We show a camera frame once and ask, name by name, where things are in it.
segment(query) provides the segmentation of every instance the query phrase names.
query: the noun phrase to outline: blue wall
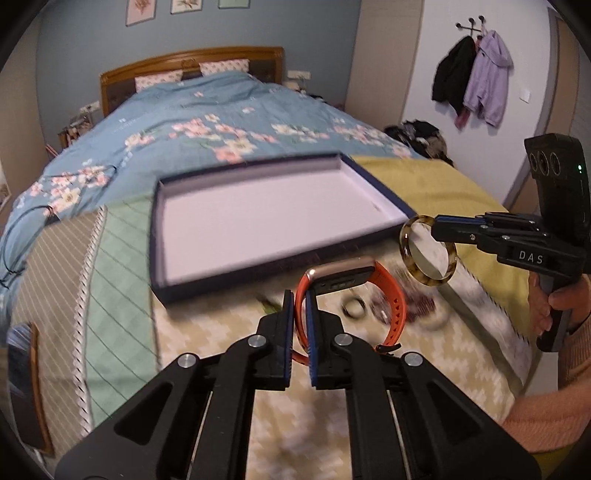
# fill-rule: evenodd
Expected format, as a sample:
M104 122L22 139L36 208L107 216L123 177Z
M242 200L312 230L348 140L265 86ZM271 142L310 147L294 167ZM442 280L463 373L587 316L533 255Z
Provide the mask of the blue wall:
M81 106L100 99L103 72L145 58L194 48L282 46L285 69L308 70L308 90L344 102L361 0L251 0L249 9L170 15L157 0L156 18L125 26L127 0L56 0L42 13L37 51L37 95L45 139Z

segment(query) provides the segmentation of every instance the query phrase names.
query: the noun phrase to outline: human hand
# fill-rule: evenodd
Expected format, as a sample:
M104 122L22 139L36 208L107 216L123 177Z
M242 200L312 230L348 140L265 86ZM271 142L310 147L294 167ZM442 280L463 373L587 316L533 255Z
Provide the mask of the human hand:
M533 331L540 336L552 327L552 318L550 309L570 310L570 328L575 328L583 323L591 312L591 281L587 275L574 285L563 287L550 296L546 295L540 288L540 277L538 274L530 272L528 280L530 292L527 298L530 304L530 320Z

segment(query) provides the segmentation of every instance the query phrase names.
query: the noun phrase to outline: camera lens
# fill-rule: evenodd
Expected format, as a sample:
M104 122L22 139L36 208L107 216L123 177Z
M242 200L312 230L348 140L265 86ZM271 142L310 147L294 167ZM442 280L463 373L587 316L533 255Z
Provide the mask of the camera lens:
M550 166L552 167L554 175L560 175L560 162L558 161L558 155L554 152L550 154Z
M538 161L533 153L530 153L530 165L531 171L538 171Z
M540 165L540 171L543 173L543 175L547 175L548 174L548 158L546 158L546 155L544 152L540 152L540 155L538 156L538 164Z

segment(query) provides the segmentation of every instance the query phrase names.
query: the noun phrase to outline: hanging clothes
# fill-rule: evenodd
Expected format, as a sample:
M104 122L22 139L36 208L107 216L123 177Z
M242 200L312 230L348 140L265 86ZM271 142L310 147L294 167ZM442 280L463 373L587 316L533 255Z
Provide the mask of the hanging clothes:
M482 26L482 32L484 35L486 35L486 28L483 25ZM480 49L480 42L482 41L482 35L478 35L478 38L476 40L476 54L478 55L478 50ZM454 125L456 126L456 128L458 130L464 130L464 127L468 124L468 120L470 119L470 114L472 112L470 110L468 110L468 108L466 108L464 106L464 108L462 108L461 113L457 116L456 121L454 122Z
M464 107L466 87L476 58L474 39L461 39L437 66L432 100L448 102L459 115Z
M512 66L513 60L501 36L490 30L480 42L463 103L493 127L499 127L505 113Z

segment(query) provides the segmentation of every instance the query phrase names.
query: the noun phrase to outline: blue gripper pad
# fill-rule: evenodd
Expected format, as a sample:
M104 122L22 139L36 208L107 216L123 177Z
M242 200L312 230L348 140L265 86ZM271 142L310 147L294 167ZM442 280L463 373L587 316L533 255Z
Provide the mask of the blue gripper pad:
M310 290L306 293L306 333L308 336L308 358L310 359L310 381L312 387L316 387L318 379L318 346L316 345L316 335L314 332L314 298Z

